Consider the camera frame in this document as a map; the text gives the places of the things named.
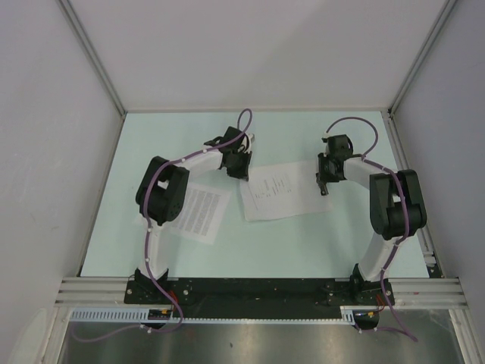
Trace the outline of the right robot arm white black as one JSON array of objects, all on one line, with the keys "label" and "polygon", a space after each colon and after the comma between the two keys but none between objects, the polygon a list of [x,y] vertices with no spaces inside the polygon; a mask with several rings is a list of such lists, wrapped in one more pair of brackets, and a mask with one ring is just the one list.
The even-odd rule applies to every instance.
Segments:
[{"label": "right robot arm white black", "polygon": [[318,154],[316,182],[321,195],[327,185],[351,181],[369,192],[370,222],[374,230],[364,257],[355,266],[350,297],[367,304],[377,295],[374,282],[382,282],[400,246],[427,223],[427,212],[417,172],[394,171],[355,154],[346,135],[325,136],[325,151]]}]

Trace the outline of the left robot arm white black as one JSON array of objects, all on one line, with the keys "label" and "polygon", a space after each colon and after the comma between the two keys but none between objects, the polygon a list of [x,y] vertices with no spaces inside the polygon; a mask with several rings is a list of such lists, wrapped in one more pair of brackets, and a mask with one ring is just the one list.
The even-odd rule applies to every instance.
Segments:
[{"label": "left robot arm white black", "polygon": [[247,181],[254,139],[252,133],[228,127],[223,136],[209,140],[199,151],[173,161],[155,156],[149,162],[136,192],[139,213],[146,221],[143,261],[138,270],[147,279],[140,292],[149,302],[159,303],[167,296],[163,280],[169,263],[161,254],[161,235],[182,212],[189,180],[224,169],[229,177]]}]

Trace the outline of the white signature form sheet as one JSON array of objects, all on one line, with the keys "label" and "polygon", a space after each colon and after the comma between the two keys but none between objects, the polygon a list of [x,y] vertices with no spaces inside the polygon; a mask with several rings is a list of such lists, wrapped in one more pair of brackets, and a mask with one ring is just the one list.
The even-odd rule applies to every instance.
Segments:
[{"label": "white signature form sheet", "polygon": [[249,170],[240,183],[247,221],[271,221],[306,214],[303,208],[304,161],[267,165]]}]

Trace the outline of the white folder with clip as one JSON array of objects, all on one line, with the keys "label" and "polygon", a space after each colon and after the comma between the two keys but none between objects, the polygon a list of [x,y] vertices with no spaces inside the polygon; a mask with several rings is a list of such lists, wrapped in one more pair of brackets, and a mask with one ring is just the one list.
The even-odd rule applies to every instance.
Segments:
[{"label": "white folder with clip", "polygon": [[333,208],[330,196],[322,196],[317,184],[317,162],[304,161],[303,177],[303,208],[306,214],[329,212]]}]

